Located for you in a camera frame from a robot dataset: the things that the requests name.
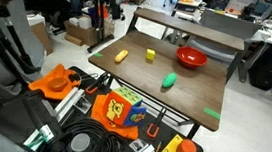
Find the green bumpy toy gourd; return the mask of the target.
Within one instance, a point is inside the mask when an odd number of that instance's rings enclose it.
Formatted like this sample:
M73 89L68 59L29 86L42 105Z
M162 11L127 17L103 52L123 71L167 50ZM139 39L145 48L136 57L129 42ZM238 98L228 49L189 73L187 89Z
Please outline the green bumpy toy gourd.
M177 75L175 73L173 72L168 73L162 82L162 87L168 88L172 86L176 82L176 80L177 80Z

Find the red bowl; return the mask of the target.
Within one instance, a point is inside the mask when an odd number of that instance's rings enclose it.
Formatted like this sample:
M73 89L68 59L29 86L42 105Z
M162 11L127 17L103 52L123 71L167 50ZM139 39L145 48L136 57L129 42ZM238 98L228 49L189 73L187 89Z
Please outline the red bowl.
M177 49L176 56L178 63L187 69L197 69L208 62L206 55L194 47L181 46Z

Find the yellow toy banana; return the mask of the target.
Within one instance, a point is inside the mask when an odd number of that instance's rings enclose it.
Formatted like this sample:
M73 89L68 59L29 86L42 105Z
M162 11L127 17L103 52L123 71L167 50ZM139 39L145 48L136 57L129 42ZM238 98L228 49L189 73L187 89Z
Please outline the yellow toy banana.
M118 53L116 58L114 59L115 62L121 62L123 59L125 59L128 55L127 50L122 50L121 52Z

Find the yellow block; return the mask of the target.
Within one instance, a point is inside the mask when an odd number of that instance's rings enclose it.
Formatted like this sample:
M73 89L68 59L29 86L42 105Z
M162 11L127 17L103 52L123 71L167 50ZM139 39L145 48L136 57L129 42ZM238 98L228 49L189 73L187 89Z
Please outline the yellow block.
M155 59L155 51L153 49L146 50L146 58L149 60Z

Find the colourful soft toy cube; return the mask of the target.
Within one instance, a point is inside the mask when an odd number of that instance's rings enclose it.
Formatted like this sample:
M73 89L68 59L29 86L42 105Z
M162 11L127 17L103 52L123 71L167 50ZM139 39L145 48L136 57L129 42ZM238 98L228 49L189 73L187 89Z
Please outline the colourful soft toy cube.
M108 120L118 126L140 126L147 109L143 99L128 87L112 90L104 103L104 113Z

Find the green tape piece left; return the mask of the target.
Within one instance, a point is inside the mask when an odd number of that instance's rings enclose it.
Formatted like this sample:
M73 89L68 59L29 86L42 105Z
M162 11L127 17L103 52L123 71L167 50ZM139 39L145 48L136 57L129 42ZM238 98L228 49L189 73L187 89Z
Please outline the green tape piece left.
M101 53L97 52L97 53L94 54L94 56L96 56L96 57L102 57L103 55Z

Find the brown wooden desk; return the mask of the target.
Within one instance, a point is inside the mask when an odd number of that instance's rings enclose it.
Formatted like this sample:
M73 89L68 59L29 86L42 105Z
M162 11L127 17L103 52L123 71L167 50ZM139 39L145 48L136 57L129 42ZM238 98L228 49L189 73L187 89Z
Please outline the brown wooden desk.
M155 59L146 58L148 49L155 51ZM127 57L115 62L122 50L128 51ZM221 111L227 69L214 60L195 70L186 69L179 64L176 51L174 44L131 27L125 36L100 51L102 57L92 56L88 61L214 132L220 120L203 110ZM177 75L177 80L172 86L163 88L163 80L171 72Z

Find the orange clamp left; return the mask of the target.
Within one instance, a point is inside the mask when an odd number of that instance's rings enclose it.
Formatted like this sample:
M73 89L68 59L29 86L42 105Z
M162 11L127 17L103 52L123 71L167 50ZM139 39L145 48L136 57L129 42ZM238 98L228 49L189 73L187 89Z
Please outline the orange clamp left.
M85 89L85 92L88 95L93 94L98 89L98 86L101 85L103 81L106 80L107 78L108 78L108 73L104 72L97 80L95 80L90 86L88 86Z

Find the orange clamp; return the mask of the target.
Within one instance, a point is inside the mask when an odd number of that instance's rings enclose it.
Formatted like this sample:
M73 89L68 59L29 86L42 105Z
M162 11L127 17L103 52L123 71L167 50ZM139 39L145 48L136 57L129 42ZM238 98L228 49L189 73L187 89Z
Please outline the orange clamp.
M98 86L101 85L103 81L106 80L107 78L108 78L108 73L104 72L97 80L95 80L90 86L88 86L85 89L85 92L88 95L93 94L98 89Z
M154 139L158 135L160 129L159 126L162 122L164 114L166 114L166 109L162 108L160 113L157 115L155 122L149 125L146 134L149 138Z

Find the orange cloth under cube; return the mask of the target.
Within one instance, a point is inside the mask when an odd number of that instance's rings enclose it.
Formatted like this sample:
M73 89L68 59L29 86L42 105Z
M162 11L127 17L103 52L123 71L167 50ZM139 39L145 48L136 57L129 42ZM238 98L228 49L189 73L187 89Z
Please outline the orange cloth under cube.
M125 126L120 127L113 124L105 115L106 108L104 107L104 102L107 100L108 95L97 95L94 101L93 108L91 110L91 117L101 125L103 125L109 132L115 132L123 138L128 138L129 140L135 140L138 138L139 128L137 126Z

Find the orange clamp right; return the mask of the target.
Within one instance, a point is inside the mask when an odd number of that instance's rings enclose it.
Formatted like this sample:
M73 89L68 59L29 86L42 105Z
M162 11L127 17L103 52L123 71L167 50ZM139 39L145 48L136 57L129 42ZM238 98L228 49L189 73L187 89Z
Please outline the orange clamp right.
M166 109L162 108L160 113L157 115L155 122L149 125L146 134L149 138L154 139L158 135L160 129L159 126L162 122L164 114L166 114Z

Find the cardboard box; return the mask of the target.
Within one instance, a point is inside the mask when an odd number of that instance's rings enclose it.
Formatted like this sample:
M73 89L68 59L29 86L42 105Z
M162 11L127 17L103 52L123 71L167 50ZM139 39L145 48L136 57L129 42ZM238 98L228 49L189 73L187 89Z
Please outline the cardboard box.
M104 40L113 39L111 32L104 32L101 38L101 30L92 26L91 17L88 15L73 17L64 22L66 31L65 39L77 45L94 46Z

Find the orange cloth with cup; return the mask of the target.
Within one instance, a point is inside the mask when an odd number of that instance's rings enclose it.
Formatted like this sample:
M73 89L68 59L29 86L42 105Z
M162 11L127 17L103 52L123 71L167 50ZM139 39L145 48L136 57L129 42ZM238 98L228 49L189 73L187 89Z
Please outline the orange cloth with cup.
M30 90L41 90L47 99L64 99L72 89L81 84L81 77L74 70L58 64L49 74L29 84Z

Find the green tape strip right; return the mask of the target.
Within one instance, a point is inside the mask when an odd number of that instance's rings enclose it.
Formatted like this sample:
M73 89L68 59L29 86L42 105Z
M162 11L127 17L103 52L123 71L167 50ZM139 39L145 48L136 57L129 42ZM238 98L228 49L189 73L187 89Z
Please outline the green tape strip right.
M213 109L210 108L204 108L203 110L206 114L209 114L210 116L214 117L215 119L220 119L221 115L220 113L217 113L213 111Z

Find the aluminium extrusion rail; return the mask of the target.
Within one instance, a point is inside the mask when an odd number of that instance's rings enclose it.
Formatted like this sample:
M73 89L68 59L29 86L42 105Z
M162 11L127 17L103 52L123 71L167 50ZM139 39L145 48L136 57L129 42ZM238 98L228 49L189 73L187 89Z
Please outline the aluminium extrusion rail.
M56 118L58 122L63 120L69 109L71 109L72 106L77 103L77 101L81 98L82 94L83 90L79 90L78 88L74 87L69 92L69 94L67 94L66 97L61 100L59 105L56 106L56 108L54 109L56 111Z

